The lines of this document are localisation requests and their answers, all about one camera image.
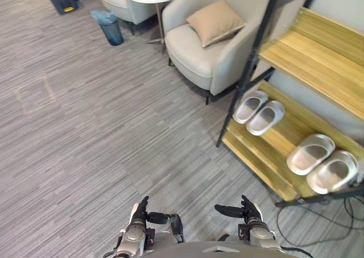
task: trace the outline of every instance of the beige pillow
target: beige pillow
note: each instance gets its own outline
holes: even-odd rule
[[[225,1],[207,5],[187,18],[202,46],[216,43],[243,28],[246,23]]]

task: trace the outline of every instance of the yellow object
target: yellow object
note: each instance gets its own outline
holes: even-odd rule
[[[301,9],[259,57],[364,121],[364,35]]]
[[[65,9],[63,9],[63,11],[65,11],[65,12],[70,12],[70,11],[72,11],[72,10],[74,10],[74,8],[73,8],[73,7],[67,7],[67,8],[65,8]]]
[[[364,157],[364,149],[358,143],[266,81],[261,82],[259,89],[284,105],[283,119],[262,136],[253,136],[245,125],[231,119],[222,141],[285,201],[316,194],[306,177],[294,174],[286,163],[288,155],[308,135],[325,134],[338,149],[349,151],[357,160]]]

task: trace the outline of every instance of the armchair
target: armchair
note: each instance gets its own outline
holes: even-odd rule
[[[117,14],[117,16],[131,25],[131,31],[134,34],[133,26],[143,22],[156,14],[155,5],[134,2],[131,0],[101,0],[104,7]]]
[[[232,39],[203,48],[186,18],[219,0],[174,0],[164,10],[162,21],[170,60],[191,82],[217,95],[237,82],[249,57],[268,0],[225,0],[246,26]]]

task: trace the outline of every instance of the carpeted floor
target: carpeted floor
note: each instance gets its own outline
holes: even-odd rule
[[[238,206],[241,194],[276,230],[267,189],[214,146],[232,94],[205,106],[160,46],[144,43],[158,37],[155,23],[135,36],[121,23],[125,42],[112,47],[89,13],[100,0],[63,16],[48,0],[0,2],[0,257],[102,257],[147,194],[150,211],[181,215],[187,241],[236,234],[239,220],[213,206]],[[350,223],[342,201],[311,208]],[[298,208],[281,223],[298,243],[346,232]],[[363,239],[353,231],[305,249],[362,257]]]

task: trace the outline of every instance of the cable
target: cable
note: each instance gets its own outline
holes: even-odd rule
[[[355,199],[358,200],[361,204],[364,205],[364,202],[361,201],[359,198],[355,198]],[[361,219],[361,218],[357,218],[357,217],[354,216],[353,207],[351,205],[351,202],[350,202],[350,199],[349,198],[345,198],[344,199],[344,208],[345,208],[346,212],[348,213],[348,215],[350,216],[350,226],[346,226],[346,225],[343,225],[341,223],[338,223],[338,222],[336,222],[336,221],[334,221],[332,219],[329,219],[329,218],[325,217],[324,215],[322,215],[320,213],[317,213],[317,212],[315,212],[315,211],[313,211],[313,210],[311,210],[309,208],[301,207],[299,205],[296,206],[296,207],[301,208],[301,209],[304,209],[306,211],[310,211],[310,212],[312,212],[312,213],[314,213],[314,214],[316,214],[316,215],[318,215],[318,216],[320,216],[320,217],[322,217],[322,218],[324,218],[324,219],[326,219],[326,220],[328,220],[328,221],[330,221],[330,222],[332,222],[332,223],[334,223],[334,224],[336,224],[338,226],[341,226],[343,228],[347,228],[348,231],[345,233],[345,235],[339,236],[337,238],[328,238],[328,239],[324,239],[324,240],[312,241],[312,242],[309,242],[309,243],[306,243],[306,244],[301,244],[301,245],[295,244],[295,243],[293,243],[293,242],[291,242],[291,241],[289,241],[287,239],[287,237],[282,233],[282,230],[281,230],[281,228],[279,226],[279,215],[283,211],[283,209],[287,208],[287,207],[283,207],[283,208],[281,208],[279,210],[278,215],[277,215],[277,218],[276,218],[277,228],[278,228],[278,230],[279,230],[282,238],[285,241],[287,241],[290,245],[294,245],[295,247],[309,247],[311,245],[315,245],[315,244],[319,244],[319,243],[325,243],[325,242],[331,242],[331,241],[338,241],[338,240],[342,240],[342,239],[347,238],[349,236],[349,234],[351,233],[352,230],[364,230],[364,227],[354,227],[354,220],[364,221],[364,218]]]
[[[363,204],[363,206],[364,206],[364,202],[363,201],[361,201],[359,198],[357,198],[357,197],[354,197],[357,201],[359,201],[361,204]],[[358,218],[358,217],[355,217],[354,216],[354,214],[351,214],[351,213],[349,213],[349,211],[348,211],[348,208],[346,207],[346,199],[344,200],[344,207],[345,207],[345,210],[346,210],[346,212],[352,217],[352,218],[354,218],[355,220],[357,220],[357,221],[364,221],[364,217],[363,218]]]
[[[303,254],[306,254],[308,257],[313,258],[313,256],[311,255],[311,253],[301,249],[301,248],[289,248],[289,247],[284,247],[284,246],[280,246],[281,249],[283,249],[284,251],[298,251],[298,252],[302,252]]]

